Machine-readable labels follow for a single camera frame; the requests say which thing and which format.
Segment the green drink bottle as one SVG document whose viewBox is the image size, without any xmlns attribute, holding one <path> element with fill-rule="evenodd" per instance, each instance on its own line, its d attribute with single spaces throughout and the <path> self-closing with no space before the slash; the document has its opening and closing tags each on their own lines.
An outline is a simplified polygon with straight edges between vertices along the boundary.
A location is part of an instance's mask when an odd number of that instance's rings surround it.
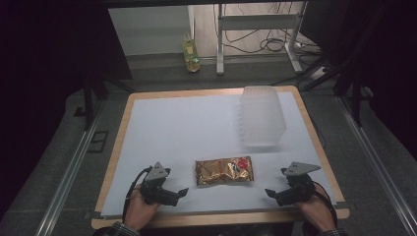
<svg viewBox="0 0 417 236">
<path fill-rule="evenodd" d="M 200 68 L 200 58 L 197 51 L 195 41 L 191 38 L 188 32 L 184 33 L 184 40 L 182 41 L 183 54 L 185 65 L 190 73 L 197 73 Z"/>
</svg>

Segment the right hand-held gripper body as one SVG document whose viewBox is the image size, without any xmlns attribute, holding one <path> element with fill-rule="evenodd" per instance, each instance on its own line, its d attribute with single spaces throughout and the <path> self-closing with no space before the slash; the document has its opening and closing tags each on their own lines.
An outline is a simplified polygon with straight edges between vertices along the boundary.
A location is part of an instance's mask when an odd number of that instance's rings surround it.
<svg viewBox="0 0 417 236">
<path fill-rule="evenodd" d="M 309 173 L 320 169 L 319 165 L 296 161 L 293 161 L 287 168 L 282 168 L 281 172 L 286 177 L 290 188 L 277 193 L 276 199 L 293 198 L 294 204 L 308 201 L 316 191 Z"/>
</svg>

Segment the white wall panel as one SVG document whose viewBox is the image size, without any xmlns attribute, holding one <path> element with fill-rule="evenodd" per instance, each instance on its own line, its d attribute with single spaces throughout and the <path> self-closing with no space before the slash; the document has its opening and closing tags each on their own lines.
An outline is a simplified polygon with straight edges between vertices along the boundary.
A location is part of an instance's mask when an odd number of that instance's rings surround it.
<svg viewBox="0 0 417 236">
<path fill-rule="evenodd" d="M 109 9 L 126 56 L 181 53 L 191 31 L 188 6 Z"/>
</svg>

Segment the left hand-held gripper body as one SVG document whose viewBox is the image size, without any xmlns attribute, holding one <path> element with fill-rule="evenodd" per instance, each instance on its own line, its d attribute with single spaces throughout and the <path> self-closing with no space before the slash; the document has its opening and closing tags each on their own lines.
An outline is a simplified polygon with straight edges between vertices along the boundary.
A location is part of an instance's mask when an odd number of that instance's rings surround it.
<svg viewBox="0 0 417 236">
<path fill-rule="evenodd" d="M 159 161 L 147 172 L 141 184 L 140 192 L 148 205 L 161 204 L 165 206 L 166 199 L 178 198 L 177 193 L 162 188 L 169 173 L 170 169 L 164 168 Z"/>
</svg>

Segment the black metal stand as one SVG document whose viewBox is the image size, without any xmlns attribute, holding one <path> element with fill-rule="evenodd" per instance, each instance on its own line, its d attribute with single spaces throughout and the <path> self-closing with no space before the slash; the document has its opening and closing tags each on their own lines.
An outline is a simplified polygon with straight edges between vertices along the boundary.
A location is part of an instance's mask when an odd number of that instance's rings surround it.
<svg viewBox="0 0 417 236">
<path fill-rule="evenodd" d="M 128 93 L 133 93 L 135 90 L 128 85 L 120 82 L 119 80 L 112 79 L 102 73 L 86 75 L 84 78 L 84 101 L 85 101 L 85 116 L 86 124 L 85 130 L 87 131 L 93 122 L 93 107 L 92 107 L 92 95 L 99 100 L 105 100 L 109 96 L 109 91 L 105 86 L 105 82 L 109 82 L 114 86 L 125 90 Z"/>
</svg>

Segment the black tripod stand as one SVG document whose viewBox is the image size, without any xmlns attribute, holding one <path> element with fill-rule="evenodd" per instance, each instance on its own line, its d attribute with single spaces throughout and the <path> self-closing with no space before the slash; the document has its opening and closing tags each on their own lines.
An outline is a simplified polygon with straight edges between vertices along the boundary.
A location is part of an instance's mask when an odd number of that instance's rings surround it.
<svg viewBox="0 0 417 236">
<path fill-rule="evenodd" d="M 318 77 L 314 81 L 301 87 L 302 91 L 310 90 L 318 85 L 323 84 L 324 82 L 337 77 L 337 80 L 333 86 L 332 92 L 335 96 L 344 96 L 349 89 L 352 89 L 351 96 L 351 117 L 354 122 L 361 127 L 362 122 L 360 119 L 360 102 L 362 100 L 361 93 L 361 82 L 359 78 L 359 70 L 355 67 L 355 62 L 353 59 L 348 59 L 342 64 L 333 69 L 330 69 L 328 72 L 324 73 L 322 76 Z"/>
</svg>

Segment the white table mat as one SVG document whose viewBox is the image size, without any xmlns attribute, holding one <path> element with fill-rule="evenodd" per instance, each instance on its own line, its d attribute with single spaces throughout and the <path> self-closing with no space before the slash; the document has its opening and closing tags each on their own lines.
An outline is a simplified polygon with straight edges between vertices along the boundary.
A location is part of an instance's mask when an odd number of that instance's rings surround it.
<svg viewBox="0 0 417 236">
<path fill-rule="evenodd" d="M 165 189 L 187 192 L 177 206 L 162 206 L 164 213 L 275 208 L 266 191 L 287 189 L 282 168 L 293 161 L 320 162 L 294 95 L 283 92 L 279 100 L 287 129 L 270 149 L 243 145 L 237 94 L 136 100 L 102 215 L 121 215 L 132 182 L 156 163 L 170 171 Z M 196 161 L 236 156 L 251 158 L 253 181 L 198 185 Z"/>
</svg>

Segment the white metal desk frame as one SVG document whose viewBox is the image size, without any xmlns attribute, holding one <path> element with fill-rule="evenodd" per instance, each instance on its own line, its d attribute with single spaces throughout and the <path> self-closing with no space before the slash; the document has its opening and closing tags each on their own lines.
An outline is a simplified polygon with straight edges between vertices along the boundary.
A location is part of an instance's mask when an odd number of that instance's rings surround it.
<svg viewBox="0 0 417 236">
<path fill-rule="evenodd" d="M 295 55 L 295 42 L 301 28 L 303 16 L 308 5 L 303 1 L 299 10 L 294 14 L 266 14 L 228 16 L 224 14 L 225 4 L 217 5 L 217 48 L 216 48 L 216 73 L 224 74 L 223 39 L 225 33 L 231 30 L 291 30 L 291 36 L 283 47 L 296 74 L 302 73 L 302 67 Z"/>
</svg>

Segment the person's left hand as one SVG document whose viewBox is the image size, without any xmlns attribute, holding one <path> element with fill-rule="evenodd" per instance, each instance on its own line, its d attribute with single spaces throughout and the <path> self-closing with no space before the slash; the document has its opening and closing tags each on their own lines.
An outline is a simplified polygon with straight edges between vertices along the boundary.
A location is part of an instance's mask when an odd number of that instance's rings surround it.
<svg viewBox="0 0 417 236">
<path fill-rule="evenodd" d="M 140 185 L 134 188 L 123 220 L 127 227 L 135 231 L 143 229 L 153 219 L 159 208 L 159 204 L 148 205 L 140 190 Z"/>
</svg>

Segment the aluminium floor rail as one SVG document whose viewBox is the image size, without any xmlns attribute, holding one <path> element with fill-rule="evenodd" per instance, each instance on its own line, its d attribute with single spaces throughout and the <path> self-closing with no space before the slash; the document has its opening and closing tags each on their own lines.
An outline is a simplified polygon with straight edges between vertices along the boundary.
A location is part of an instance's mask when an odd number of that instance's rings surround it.
<svg viewBox="0 0 417 236">
<path fill-rule="evenodd" d="M 371 168 L 380 181 L 388 199 L 404 226 L 407 235 L 417 236 L 417 216 L 411 209 L 403 194 L 395 186 L 392 178 L 387 172 L 387 169 L 381 161 L 380 156 L 377 154 L 374 146 L 366 135 L 365 130 L 354 121 L 348 102 L 343 97 L 339 96 L 337 96 L 335 100 L 339 104 L 349 127 L 370 162 Z"/>
<path fill-rule="evenodd" d="M 90 141 L 92 140 L 93 134 L 96 130 L 97 124 L 101 118 L 102 110 L 105 106 L 104 102 L 100 102 L 96 110 L 93 112 L 92 123 L 89 128 L 84 131 L 82 139 L 80 140 L 76 151 L 70 159 L 69 164 L 56 188 L 56 191 L 49 203 L 45 214 L 40 221 L 38 228 L 35 231 L 34 236 L 51 236 L 59 215 L 63 209 L 65 202 L 69 196 L 81 165 L 84 161 L 87 153 Z"/>
</svg>

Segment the translucent plastic basket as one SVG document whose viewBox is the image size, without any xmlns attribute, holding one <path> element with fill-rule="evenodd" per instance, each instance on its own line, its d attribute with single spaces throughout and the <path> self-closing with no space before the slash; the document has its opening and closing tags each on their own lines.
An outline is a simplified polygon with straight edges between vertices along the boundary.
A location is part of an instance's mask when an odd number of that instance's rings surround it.
<svg viewBox="0 0 417 236">
<path fill-rule="evenodd" d="M 246 147 L 275 147 L 286 131 L 281 103 L 273 87 L 245 87 L 240 97 L 240 113 Z"/>
</svg>

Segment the person's right hand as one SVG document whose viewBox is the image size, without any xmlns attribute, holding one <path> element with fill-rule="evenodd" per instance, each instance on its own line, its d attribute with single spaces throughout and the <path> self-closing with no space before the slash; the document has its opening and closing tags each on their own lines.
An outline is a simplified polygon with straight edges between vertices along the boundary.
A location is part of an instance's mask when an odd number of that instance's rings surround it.
<svg viewBox="0 0 417 236">
<path fill-rule="evenodd" d="M 319 195 L 313 195 L 306 202 L 298 202 L 295 205 L 303 214 L 306 222 L 310 222 L 320 232 L 330 231 L 336 228 L 336 223 L 332 214 L 331 208 L 328 206 L 328 194 L 325 189 L 314 183 L 316 192 Z"/>
</svg>

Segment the white power strip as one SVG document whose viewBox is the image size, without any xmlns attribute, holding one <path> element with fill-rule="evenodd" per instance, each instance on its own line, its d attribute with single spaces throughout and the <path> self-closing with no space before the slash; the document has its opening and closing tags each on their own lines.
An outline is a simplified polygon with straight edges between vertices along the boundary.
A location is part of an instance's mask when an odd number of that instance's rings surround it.
<svg viewBox="0 0 417 236">
<path fill-rule="evenodd" d="M 317 44 L 303 41 L 296 41 L 294 44 L 294 50 L 301 54 L 319 55 L 322 53 L 322 49 Z"/>
</svg>

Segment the black floor bracket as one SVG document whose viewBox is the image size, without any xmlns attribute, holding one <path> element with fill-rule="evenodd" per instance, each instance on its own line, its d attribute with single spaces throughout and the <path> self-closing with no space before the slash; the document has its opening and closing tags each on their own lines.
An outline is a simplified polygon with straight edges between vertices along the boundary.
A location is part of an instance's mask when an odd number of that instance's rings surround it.
<svg viewBox="0 0 417 236">
<path fill-rule="evenodd" d="M 102 153 L 104 151 L 108 131 L 96 131 L 89 142 L 88 153 Z"/>
</svg>

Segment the gold foil snack packet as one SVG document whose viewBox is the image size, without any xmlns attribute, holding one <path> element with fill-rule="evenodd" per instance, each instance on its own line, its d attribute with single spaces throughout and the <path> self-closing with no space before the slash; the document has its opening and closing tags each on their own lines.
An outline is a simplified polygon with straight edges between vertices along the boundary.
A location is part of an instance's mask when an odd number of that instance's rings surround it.
<svg viewBox="0 0 417 236">
<path fill-rule="evenodd" d="M 197 161 L 195 175 L 198 186 L 255 180 L 252 159 L 249 155 Z"/>
</svg>

